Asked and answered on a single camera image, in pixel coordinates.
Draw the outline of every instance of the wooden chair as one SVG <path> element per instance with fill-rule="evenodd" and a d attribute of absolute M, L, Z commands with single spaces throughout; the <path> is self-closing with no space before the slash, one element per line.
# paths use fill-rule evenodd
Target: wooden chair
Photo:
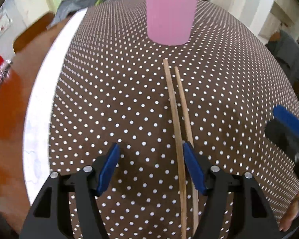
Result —
<path fill-rule="evenodd" d="M 15 53 L 23 50 L 36 36 L 46 31 L 46 27 L 51 23 L 54 18 L 53 12 L 47 12 L 34 24 L 27 28 L 13 43 Z"/>

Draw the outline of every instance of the blue gripper pad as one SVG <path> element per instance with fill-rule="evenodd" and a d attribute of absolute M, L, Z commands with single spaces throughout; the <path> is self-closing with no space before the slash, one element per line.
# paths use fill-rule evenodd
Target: blue gripper pad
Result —
<path fill-rule="evenodd" d="M 194 151 L 192 150 L 192 147 L 188 144 L 188 142 L 183 144 L 183 150 L 185 163 L 195 185 L 195 188 L 201 194 L 204 194 L 206 191 L 205 175 L 196 159 Z"/>
<path fill-rule="evenodd" d="M 107 159 L 98 177 L 97 194 L 101 195 L 109 187 L 112 175 L 120 158 L 120 147 L 115 144 L 107 153 Z"/>
<path fill-rule="evenodd" d="M 297 119 L 292 113 L 287 111 L 281 105 L 274 107 L 272 113 L 280 123 L 284 124 L 294 134 L 299 136 L 299 119 Z"/>

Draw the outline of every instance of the brown polka dot tablecloth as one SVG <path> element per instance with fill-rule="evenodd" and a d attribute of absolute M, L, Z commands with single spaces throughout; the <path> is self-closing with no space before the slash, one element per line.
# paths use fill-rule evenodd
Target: brown polka dot tablecloth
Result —
<path fill-rule="evenodd" d="M 181 74 L 195 150 L 226 172 L 253 173 L 277 219 L 299 189 L 292 161 L 264 136 L 273 107 L 299 118 L 293 89 L 265 46 L 222 8 L 199 1 L 189 41 L 163 46 L 147 37 L 145 0 L 89 8 L 65 56 L 50 124 L 50 167 L 80 170 L 108 151 L 121 158 L 97 199 L 111 239 L 180 238 L 180 201 L 171 109 L 163 59 Z M 180 99 L 176 94 L 179 114 Z M 184 122 L 181 121 L 183 137 Z M 192 199 L 187 176 L 187 238 Z M 200 196 L 199 214 L 206 199 Z M 220 238 L 230 224 L 232 195 Z M 75 238 L 82 238 L 75 195 Z"/>

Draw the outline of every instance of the pink cup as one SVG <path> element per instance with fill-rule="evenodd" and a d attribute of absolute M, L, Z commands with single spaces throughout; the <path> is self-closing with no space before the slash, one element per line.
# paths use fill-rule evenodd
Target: pink cup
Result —
<path fill-rule="evenodd" d="M 146 0 L 147 35 L 162 45 L 182 45 L 190 37 L 197 0 Z"/>

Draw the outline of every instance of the chopstick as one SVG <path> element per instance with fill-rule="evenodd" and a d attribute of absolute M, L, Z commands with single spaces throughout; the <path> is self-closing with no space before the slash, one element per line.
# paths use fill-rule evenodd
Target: chopstick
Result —
<path fill-rule="evenodd" d="M 182 81 L 180 78 L 178 67 L 175 67 L 175 73 L 176 73 L 178 91 L 179 91 L 179 96 L 180 96 L 180 103 L 181 103 L 182 109 L 183 109 L 187 141 L 189 141 L 192 144 L 192 146 L 194 146 L 192 128 L 190 125 L 190 119 L 189 119 L 189 114 L 188 114 L 185 93 L 184 93 L 183 84 L 182 84 Z M 198 227 L 198 191 L 196 190 L 193 182 L 192 182 L 192 196 L 193 196 L 193 235 L 194 235 L 195 231 Z"/>
<path fill-rule="evenodd" d="M 168 94 L 171 104 L 171 115 L 174 126 L 175 144 L 176 144 L 176 156 L 178 167 L 178 181 L 180 192 L 180 217 L 181 217 L 181 239 L 186 239 L 186 227 L 187 227 L 187 196 L 186 196 L 186 177 L 185 177 L 185 162 L 183 156 L 182 134 L 180 131 L 179 115 L 176 104 L 176 97 L 174 93 L 173 81 L 171 79 L 171 71 L 169 69 L 168 60 L 163 60 L 166 83 L 168 88 Z"/>

